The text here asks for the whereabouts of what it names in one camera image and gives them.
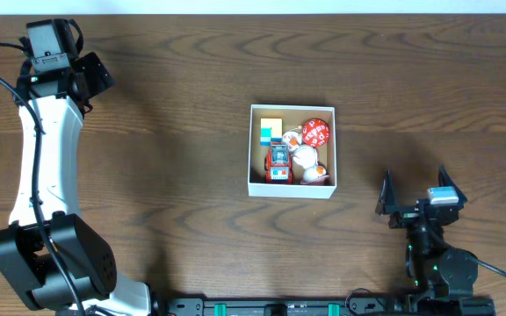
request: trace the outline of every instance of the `white backdrop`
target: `white backdrop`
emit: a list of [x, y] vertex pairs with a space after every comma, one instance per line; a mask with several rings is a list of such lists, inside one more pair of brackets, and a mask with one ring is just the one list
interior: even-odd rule
[[0, 14], [506, 13], [506, 0], [0, 0]]

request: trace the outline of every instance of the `red ball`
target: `red ball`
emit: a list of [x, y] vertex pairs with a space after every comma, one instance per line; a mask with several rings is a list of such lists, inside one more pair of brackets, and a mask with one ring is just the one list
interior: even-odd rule
[[329, 140], [329, 126], [325, 121], [311, 118], [302, 129], [304, 143], [311, 147], [319, 147]]

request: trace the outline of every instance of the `white box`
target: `white box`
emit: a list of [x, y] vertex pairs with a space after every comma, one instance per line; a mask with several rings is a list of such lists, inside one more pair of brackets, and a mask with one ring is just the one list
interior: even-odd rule
[[[302, 167], [293, 164], [293, 184], [273, 184], [265, 181], [264, 157], [268, 146], [261, 146], [261, 118], [282, 119], [282, 131], [303, 125], [309, 119], [323, 119], [331, 135], [328, 142], [317, 148], [320, 164], [329, 174], [329, 184], [301, 185]], [[272, 198], [330, 198], [337, 188], [335, 108], [299, 105], [251, 105], [249, 122], [249, 171], [247, 188], [250, 197]]]

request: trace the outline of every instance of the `red toy car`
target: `red toy car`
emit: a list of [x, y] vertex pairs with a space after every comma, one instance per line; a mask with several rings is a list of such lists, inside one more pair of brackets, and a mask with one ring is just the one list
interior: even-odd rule
[[264, 158], [267, 183], [292, 184], [292, 157], [288, 145], [271, 144], [269, 153]]

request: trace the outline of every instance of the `tabletop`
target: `tabletop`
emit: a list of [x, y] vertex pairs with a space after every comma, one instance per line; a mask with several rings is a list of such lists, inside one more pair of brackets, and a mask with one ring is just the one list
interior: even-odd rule
[[[0, 41], [44, 18], [0, 17]], [[440, 165], [469, 198], [446, 240], [506, 270], [506, 15], [75, 19], [116, 80], [83, 123], [79, 203], [132, 279], [166, 297], [410, 287], [405, 232], [374, 207], [384, 170], [415, 202]], [[0, 48], [0, 76], [24, 58]], [[331, 199], [248, 197], [251, 104], [335, 107]], [[21, 147], [0, 86], [0, 229]], [[506, 315], [506, 279], [480, 269], [474, 293]], [[0, 274], [2, 314], [32, 313]]]

